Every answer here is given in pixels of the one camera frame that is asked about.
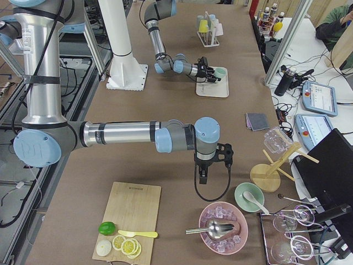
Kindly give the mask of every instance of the blue and white device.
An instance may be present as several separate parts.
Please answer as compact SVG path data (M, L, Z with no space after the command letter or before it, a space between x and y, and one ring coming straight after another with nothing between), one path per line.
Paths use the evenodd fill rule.
M304 146L309 151L334 128L329 117L325 114L297 114L295 127Z
M303 105L312 112L337 116L335 88L307 81L303 85Z

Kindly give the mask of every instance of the spoon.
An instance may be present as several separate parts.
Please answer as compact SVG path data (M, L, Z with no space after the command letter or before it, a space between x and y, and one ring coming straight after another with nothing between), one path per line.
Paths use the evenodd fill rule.
M249 202L256 204L265 214L270 214L270 212L254 198L251 192L246 190L243 192L243 197Z
M188 235L207 232L211 239L219 240L229 233L238 234L239 230L240 225L236 221L213 218L206 222L205 228L186 229L185 233Z
M117 232L120 235L123 235L126 237L145 236L145 237L156 238L158 236L157 232L131 232L131 231L123 231L123 230L118 230Z

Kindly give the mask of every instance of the black monitor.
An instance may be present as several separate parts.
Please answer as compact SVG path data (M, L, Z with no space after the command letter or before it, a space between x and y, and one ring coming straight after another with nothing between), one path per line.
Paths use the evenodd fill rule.
M353 207L353 146L334 129L308 154L320 162L298 157L294 163L310 195L317 197L325 210L342 204ZM332 222L353 252L353 213Z

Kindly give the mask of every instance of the yellow knife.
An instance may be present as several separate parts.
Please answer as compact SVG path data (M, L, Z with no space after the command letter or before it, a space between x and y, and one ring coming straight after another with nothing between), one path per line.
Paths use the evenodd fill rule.
M146 237L156 238L158 236L157 232L131 232L131 231L123 231L123 230L118 230L117 232L120 235L123 235L126 237L146 236Z

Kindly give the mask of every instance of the person's hand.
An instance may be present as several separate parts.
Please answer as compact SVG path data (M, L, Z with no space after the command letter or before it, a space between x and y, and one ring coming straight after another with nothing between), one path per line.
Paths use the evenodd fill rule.
M345 17L341 18L341 25L343 25L344 23L353 20L353 10L351 12L349 12Z

